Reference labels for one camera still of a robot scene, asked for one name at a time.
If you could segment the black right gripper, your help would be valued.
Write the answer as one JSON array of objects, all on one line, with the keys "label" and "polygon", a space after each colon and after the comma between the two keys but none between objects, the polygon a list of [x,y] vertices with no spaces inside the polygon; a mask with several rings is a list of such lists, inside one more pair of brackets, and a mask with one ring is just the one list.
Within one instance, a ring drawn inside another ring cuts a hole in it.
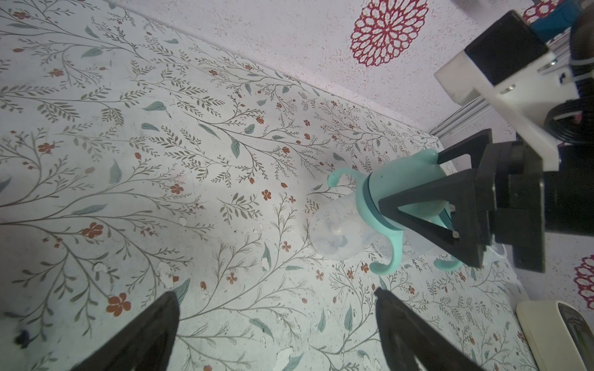
[{"label": "black right gripper", "polygon": [[593,147],[563,146],[558,154],[558,170],[545,171],[532,148],[493,144],[492,130],[484,129],[438,154],[438,165],[469,156],[469,170],[387,196],[379,210],[466,266],[480,268],[486,243],[478,200],[495,241],[511,246],[515,267],[543,273],[545,233],[593,235]]}]

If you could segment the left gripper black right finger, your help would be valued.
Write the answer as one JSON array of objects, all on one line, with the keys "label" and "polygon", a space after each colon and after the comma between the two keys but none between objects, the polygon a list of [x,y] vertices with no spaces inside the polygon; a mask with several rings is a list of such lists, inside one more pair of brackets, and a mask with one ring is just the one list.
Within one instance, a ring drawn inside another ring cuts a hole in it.
[{"label": "left gripper black right finger", "polygon": [[390,370],[480,370],[392,292],[374,292],[381,347]]}]

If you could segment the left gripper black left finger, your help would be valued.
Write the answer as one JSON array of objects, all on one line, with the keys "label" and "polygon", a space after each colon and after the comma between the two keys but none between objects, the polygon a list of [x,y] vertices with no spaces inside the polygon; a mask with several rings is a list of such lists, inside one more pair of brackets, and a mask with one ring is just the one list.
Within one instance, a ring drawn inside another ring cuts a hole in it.
[{"label": "left gripper black left finger", "polygon": [[166,292],[74,370],[166,370],[179,325],[179,301]]}]

